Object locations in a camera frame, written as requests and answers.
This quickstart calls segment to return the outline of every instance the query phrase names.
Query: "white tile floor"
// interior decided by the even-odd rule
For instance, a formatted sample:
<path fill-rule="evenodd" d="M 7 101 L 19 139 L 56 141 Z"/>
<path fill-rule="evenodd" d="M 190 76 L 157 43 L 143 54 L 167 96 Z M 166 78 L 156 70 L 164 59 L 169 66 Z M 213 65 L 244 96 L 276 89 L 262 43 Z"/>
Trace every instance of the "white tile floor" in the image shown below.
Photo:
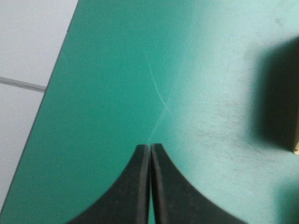
<path fill-rule="evenodd" d="M 0 1 L 0 77 L 46 86 L 77 1 Z M 0 84 L 0 210 L 42 97 Z"/>

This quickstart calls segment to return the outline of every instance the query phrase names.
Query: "green surface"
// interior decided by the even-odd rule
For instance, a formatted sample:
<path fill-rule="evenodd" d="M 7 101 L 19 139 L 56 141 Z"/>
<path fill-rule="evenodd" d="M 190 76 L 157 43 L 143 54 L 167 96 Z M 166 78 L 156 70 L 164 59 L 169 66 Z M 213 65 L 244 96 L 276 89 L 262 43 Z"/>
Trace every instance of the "green surface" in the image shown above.
<path fill-rule="evenodd" d="M 242 220 L 297 223 L 299 157 L 257 137 L 256 99 L 261 58 L 298 36 L 298 11 L 281 0 L 80 1 L 0 223 L 65 223 L 151 142 Z"/>

